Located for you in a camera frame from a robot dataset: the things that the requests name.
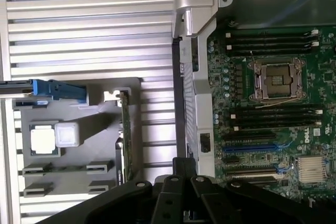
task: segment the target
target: ram slot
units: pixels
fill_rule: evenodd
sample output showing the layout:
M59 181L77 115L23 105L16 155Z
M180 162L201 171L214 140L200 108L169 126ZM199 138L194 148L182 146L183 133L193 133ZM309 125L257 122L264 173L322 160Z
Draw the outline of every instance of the ram slot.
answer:
M323 106L320 104L294 104L294 105L281 105L281 106L269 106L264 108L258 107L244 107L244 108L234 108L231 114L248 114L248 115L263 115L268 114L292 114L292 113L313 113L321 114L323 113Z
M266 130L266 129L280 129L289 127L309 127L322 125L321 120L305 120L303 121L273 121L273 122L250 122L244 124L235 123L232 125L234 131L241 130Z
M249 43L249 42L259 42L264 43L286 43L286 42L309 42L317 41L319 39L319 31L313 30L305 33L292 33L292 34L270 34L261 33L254 35L242 35L242 34L232 34L226 33L225 35L227 44L237 44L237 43Z
M311 46L302 49L282 48L282 49L246 49L239 51L227 51L230 57L248 57L248 56L288 56L288 55L307 55L313 52L315 47Z

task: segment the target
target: connector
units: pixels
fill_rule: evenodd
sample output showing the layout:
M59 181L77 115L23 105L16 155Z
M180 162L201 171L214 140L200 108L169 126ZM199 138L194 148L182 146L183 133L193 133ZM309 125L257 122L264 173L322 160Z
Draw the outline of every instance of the connector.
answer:
M247 145L247 146L225 146L224 153L242 153L242 152L275 152L280 150L276 144L267 145Z

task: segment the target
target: black pcie slot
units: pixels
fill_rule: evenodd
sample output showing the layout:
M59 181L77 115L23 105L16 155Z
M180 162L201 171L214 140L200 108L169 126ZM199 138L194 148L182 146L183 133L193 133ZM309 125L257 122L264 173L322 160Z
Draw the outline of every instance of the black pcie slot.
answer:
M224 141L267 141L274 140L276 138L276 134L271 131L263 131L263 132L251 132L251 133L239 133L232 132L225 134L223 136Z
M254 50L254 49L247 49L247 50L238 50L233 51L230 50L230 57L248 57L248 56L276 56L276 55L305 55L310 54L312 51L318 47L309 47L304 49L291 49L291 48L284 48L284 49L262 49L262 50Z
M270 186L270 185L278 184L278 181L272 176L257 177L257 178L243 178L242 180L249 182L250 184L253 184L255 186Z
M236 42L247 42L247 41L266 41L266 42L301 42L301 41L312 41L318 40L318 34L312 34L311 31L306 33L293 33L293 34L254 34L254 35L237 35L227 33L226 41L234 44Z
M262 174L277 174L274 167L243 167L235 170L226 170L227 176L249 176L249 175L262 175Z

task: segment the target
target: pcie slot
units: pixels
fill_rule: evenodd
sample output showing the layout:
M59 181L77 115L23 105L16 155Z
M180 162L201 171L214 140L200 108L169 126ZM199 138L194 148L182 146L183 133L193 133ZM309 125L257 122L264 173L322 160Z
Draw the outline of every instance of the pcie slot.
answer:
M272 176L243 178L243 180L255 186L270 186L278 184L278 180Z
M225 146L224 153L243 153L243 152L274 152L279 150L276 144L266 145L246 145L246 146Z
M242 167L239 169L228 169L225 171L226 176L230 177L250 177L262 175L276 175L277 169L272 166L267 167Z
M232 132L223 136L224 141L267 141L274 140L276 134L271 131L239 133Z

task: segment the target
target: motherboard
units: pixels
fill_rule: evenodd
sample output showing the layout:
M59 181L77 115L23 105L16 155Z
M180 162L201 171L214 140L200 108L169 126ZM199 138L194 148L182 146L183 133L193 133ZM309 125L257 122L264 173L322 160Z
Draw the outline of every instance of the motherboard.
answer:
M207 45L218 183L333 198L336 27L218 29Z

